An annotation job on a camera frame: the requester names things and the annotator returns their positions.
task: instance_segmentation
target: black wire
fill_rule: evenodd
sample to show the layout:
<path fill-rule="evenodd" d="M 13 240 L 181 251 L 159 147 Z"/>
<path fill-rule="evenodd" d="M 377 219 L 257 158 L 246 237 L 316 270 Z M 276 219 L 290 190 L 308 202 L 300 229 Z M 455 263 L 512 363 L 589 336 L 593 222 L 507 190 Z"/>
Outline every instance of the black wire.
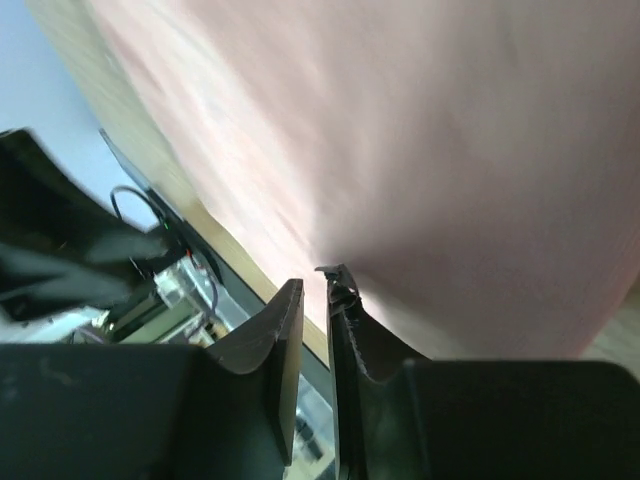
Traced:
<path fill-rule="evenodd" d="M 144 203 L 147 204 L 147 206 L 151 209 L 151 211 L 156 216 L 158 221 L 161 224 L 164 223 L 164 214 L 162 213 L 162 210 L 153 202 L 153 200 L 148 198 L 146 195 L 140 193 L 135 188 L 128 187 L 126 185 L 119 185 L 115 187 L 113 190 L 111 190 L 111 193 L 109 194 L 109 197 L 111 198 L 111 205 L 113 206 L 113 211 L 115 212 L 116 216 L 120 220 L 123 220 L 122 213 L 120 212 L 120 208 L 118 207 L 118 202 L 116 201 L 116 194 L 120 192 L 128 192 L 138 197 L 140 200 L 142 200 Z"/>
<path fill-rule="evenodd" d="M 164 216 L 164 213 L 162 212 L 162 209 L 158 205 L 156 205 L 153 200 L 151 200 L 150 198 L 148 198 L 144 194 L 140 193 L 135 188 L 129 187 L 127 185 L 118 185 L 113 190 L 111 190 L 111 194 L 109 195 L 110 198 L 111 198 L 111 205 L 113 206 L 113 211 L 115 212 L 116 216 L 120 220 L 123 220 L 122 213 L 120 212 L 120 208 L 118 207 L 118 202 L 116 201 L 116 194 L 120 193 L 120 192 L 132 193 L 133 195 L 135 195 L 136 197 L 138 197 L 140 200 L 142 200 L 144 203 L 147 204 L 147 206 L 151 209 L 153 214 L 158 218 L 158 221 L 160 222 L 160 224 L 163 224 L 165 222 L 165 216 Z M 191 264 L 196 269 L 196 271 L 198 271 L 201 268 L 203 268 L 207 272 L 207 278 L 209 279 L 209 283 L 211 283 L 211 290 L 212 290 L 211 305 L 208 308 L 209 312 L 207 312 L 208 313 L 207 316 L 209 318 L 211 318 L 211 321 L 214 321 L 215 312 L 216 312 L 216 308 L 218 307 L 218 301 L 219 301 L 220 296 L 218 294 L 218 288 L 216 287 L 215 275 L 213 274 L 213 268 L 211 267 L 211 265 L 209 264 L 209 261 L 206 258 L 205 258 L 205 262 L 207 263 L 207 266 L 206 267 L 200 267 L 196 263 L 196 261 L 193 259 L 193 250 L 188 249 L 186 253 L 187 253 L 187 256 L 189 257 L 189 259 L 191 260 Z M 200 328 L 202 328 L 205 325 L 205 323 L 206 323 L 206 320 L 204 320 L 204 316 L 203 316 L 203 320 L 193 330 L 193 332 L 191 332 L 191 335 L 189 335 L 187 338 L 191 338 L 198 330 L 200 330 Z"/>

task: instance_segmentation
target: wooden edge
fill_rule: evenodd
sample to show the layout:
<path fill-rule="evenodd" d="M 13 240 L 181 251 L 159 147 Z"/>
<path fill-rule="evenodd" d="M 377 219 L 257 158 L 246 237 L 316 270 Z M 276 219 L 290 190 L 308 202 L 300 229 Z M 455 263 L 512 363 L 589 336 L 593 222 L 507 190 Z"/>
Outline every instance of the wooden edge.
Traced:
<path fill-rule="evenodd" d="M 181 213 L 193 228 L 202 235 L 202 238 L 211 245 L 218 255 L 229 264 L 265 303 L 275 295 L 278 288 L 258 268 L 235 238 L 209 215 L 202 203 L 199 201 L 194 202 Z M 302 339 L 309 350 L 328 367 L 329 348 L 327 335 L 306 316 L 304 317 Z"/>

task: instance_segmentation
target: pink cloth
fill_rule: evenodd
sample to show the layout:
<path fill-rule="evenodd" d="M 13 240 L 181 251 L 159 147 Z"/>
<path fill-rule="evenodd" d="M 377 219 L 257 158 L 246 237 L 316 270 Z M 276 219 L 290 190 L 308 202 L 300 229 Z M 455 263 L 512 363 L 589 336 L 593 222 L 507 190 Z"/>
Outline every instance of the pink cloth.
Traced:
<path fill-rule="evenodd" d="M 91 2 L 276 284 L 347 263 L 431 356 L 579 353 L 640 267 L 636 0 Z"/>

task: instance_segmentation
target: black plastic part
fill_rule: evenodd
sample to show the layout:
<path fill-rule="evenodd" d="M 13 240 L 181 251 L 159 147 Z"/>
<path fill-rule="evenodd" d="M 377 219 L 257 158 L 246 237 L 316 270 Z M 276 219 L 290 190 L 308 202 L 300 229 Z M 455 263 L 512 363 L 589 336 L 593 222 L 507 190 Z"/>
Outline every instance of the black plastic part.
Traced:
<path fill-rule="evenodd" d="M 164 305 L 165 310 L 168 309 L 164 301 L 158 296 L 156 289 L 157 285 L 153 279 L 145 280 L 126 301 L 114 305 L 109 310 L 104 322 L 109 343 L 118 343 L 132 333 L 121 332 L 125 322 L 128 323 L 127 320 L 139 318 L 144 313 L 162 305 Z"/>
<path fill-rule="evenodd" d="M 131 165 L 126 160 L 118 157 L 122 167 L 131 175 Z M 229 266 L 229 264 L 215 251 L 207 242 L 189 225 L 182 220 L 166 202 L 153 190 L 145 190 L 145 193 L 153 199 L 154 203 L 163 211 L 169 224 L 170 230 L 179 231 L 183 241 L 192 245 L 192 248 L 201 252 L 207 262 L 211 265 L 216 278 L 227 289 L 227 292 L 249 315 L 255 315 L 264 308 L 265 303 L 255 293 L 247 283 Z M 328 403 L 331 403 L 331 373 L 329 368 L 320 360 L 309 348 L 303 345 L 302 348 L 302 373 L 307 381 L 316 389 L 320 396 Z"/>
<path fill-rule="evenodd" d="M 324 268 L 337 478 L 640 478 L 640 385 L 600 362 L 429 361 Z"/>
<path fill-rule="evenodd" d="M 76 187 L 29 131 L 0 134 L 0 308 L 11 320 L 110 307 L 142 280 L 130 258 L 166 250 Z"/>
<path fill-rule="evenodd" d="M 15 480 L 276 480 L 291 461 L 302 281 L 203 350 L 0 349 L 0 471 Z"/>

